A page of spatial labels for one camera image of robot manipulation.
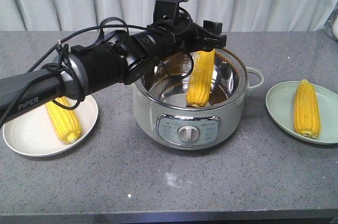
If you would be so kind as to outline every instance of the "robotic arm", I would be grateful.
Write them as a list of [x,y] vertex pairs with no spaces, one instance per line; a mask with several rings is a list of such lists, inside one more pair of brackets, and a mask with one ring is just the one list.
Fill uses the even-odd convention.
[[[0,80],[0,126],[29,110],[60,96],[77,100],[73,109],[90,95],[116,83],[132,84],[167,57],[183,52],[220,49],[226,45],[226,35],[220,35],[221,23],[204,21],[195,24],[189,13],[179,7],[187,0],[156,0],[153,23],[147,28],[127,25],[111,17],[100,26],[96,42],[88,47],[75,45],[70,51],[65,40],[59,41],[29,72]],[[107,25],[110,21],[119,25]],[[104,34],[106,27],[124,27]],[[128,28],[144,31],[129,35]],[[53,63],[33,71],[52,51],[59,56]]]

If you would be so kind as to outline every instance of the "corn cob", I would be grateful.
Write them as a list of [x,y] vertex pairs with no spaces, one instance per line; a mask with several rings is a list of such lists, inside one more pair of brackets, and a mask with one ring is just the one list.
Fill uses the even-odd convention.
[[294,103],[295,132],[316,138],[321,131],[319,107],[315,89],[307,80],[301,80]]
[[215,49],[210,52],[199,51],[195,54],[195,66],[185,95],[188,105],[203,107],[208,103],[214,61]]
[[[65,97],[59,97],[55,100],[69,106]],[[45,107],[58,138],[66,143],[74,143],[81,134],[80,122],[74,110],[63,109],[52,101],[47,102]]]

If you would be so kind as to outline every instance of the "white plate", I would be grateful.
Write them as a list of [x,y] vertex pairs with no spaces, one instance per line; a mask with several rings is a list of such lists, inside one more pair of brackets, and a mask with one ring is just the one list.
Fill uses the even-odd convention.
[[[75,103],[71,99],[68,101],[70,105]],[[81,138],[72,144],[58,139],[44,105],[4,124],[5,143],[13,151],[26,156],[43,157],[62,153],[84,140],[98,117],[98,106],[92,96],[87,96],[74,111],[80,120],[82,133]]]
[[287,133],[315,144],[338,143],[338,95],[321,86],[315,87],[321,118],[321,132],[315,138],[307,138],[294,132],[294,99],[299,81],[282,82],[266,94],[266,107],[271,118]]

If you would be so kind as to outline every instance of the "pot rim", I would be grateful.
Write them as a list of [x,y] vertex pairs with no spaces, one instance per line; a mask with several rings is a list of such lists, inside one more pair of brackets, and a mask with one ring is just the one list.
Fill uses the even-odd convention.
[[[168,104],[168,103],[163,102],[163,101],[155,98],[154,96],[152,96],[148,92],[148,90],[146,90],[144,85],[142,84],[142,78],[138,79],[135,82],[135,86],[146,98],[150,99],[151,101],[153,101],[153,102],[155,102],[155,103],[157,103],[161,106],[169,108],[169,109],[184,110],[184,111],[206,111],[206,110],[214,110],[214,109],[217,109],[217,108],[221,108],[221,107],[230,105],[231,103],[236,101],[239,97],[241,97],[242,95],[245,94],[245,91],[248,87],[247,68],[245,67],[244,63],[234,53],[232,53],[228,49],[225,49],[225,48],[216,49],[216,54],[225,57],[227,59],[227,62],[230,62],[231,66],[233,66],[233,68],[235,70],[241,70],[242,73],[243,73],[243,75],[242,75],[243,77],[240,77],[238,87],[235,90],[235,92],[233,93],[233,95],[231,95],[227,100],[225,100],[223,102],[219,102],[217,104],[210,105],[210,106],[204,106],[204,107],[181,107],[181,106]],[[234,67],[235,63],[237,63],[238,66],[240,66],[241,68]]]

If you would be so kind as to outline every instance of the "control panel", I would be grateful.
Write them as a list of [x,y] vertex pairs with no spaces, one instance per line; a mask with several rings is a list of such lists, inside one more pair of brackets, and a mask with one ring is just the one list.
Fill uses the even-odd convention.
[[156,131],[165,141],[176,145],[203,145],[214,141],[219,133],[221,119],[210,117],[184,117],[161,114]]

